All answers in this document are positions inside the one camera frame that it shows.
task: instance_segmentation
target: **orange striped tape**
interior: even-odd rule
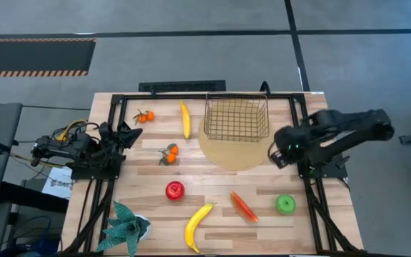
[[[0,42],[71,42],[71,41],[96,42],[96,39],[0,39]]]
[[[86,76],[87,71],[0,71],[2,77]]]

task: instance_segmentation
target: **artificial plant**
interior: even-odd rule
[[[130,256],[136,254],[137,244],[141,236],[147,231],[150,222],[136,217],[134,213],[121,203],[113,202],[117,219],[107,218],[112,228],[104,229],[107,238],[102,240],[97,251],[104,251],[120,243],[126,242]]]

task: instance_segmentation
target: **yellow banana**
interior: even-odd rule
[[[207,213],[212,210],[213,204],[208,203],[202,206],[199,211],[197,211],[193,217],[191,217],[188,225],[185,228],[185,242],[189,248],[192,248],[196,253],[199,253],[199,250],[196,248],[196,244],[194,243],[194,231],[196,226],[198,226],[199,222],[207,215]]]
[[[182,101],[180,101],[180,110],[183,118],[183,135],[185,139],[189,139],[191,136],[191,118],[188,108],[186,108],[186,105]]]

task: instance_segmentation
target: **white pot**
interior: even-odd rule
[[[146,217],[142,216],[142,215],[138,215],[138,214],[134,214],[134,216],[139,217],[139,218],[143,218],[144,220],[150,222]],[[150,225],[147,227],[147,231],[141,236],[141,238],[139,240],[145,240],[148,238],[148,236],[150,235],[151,232],[151,223]]]

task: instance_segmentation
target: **white paper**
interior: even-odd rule
[[[69,199],[72,194],[71,172],[67,167],[52,168],[42,193]]]

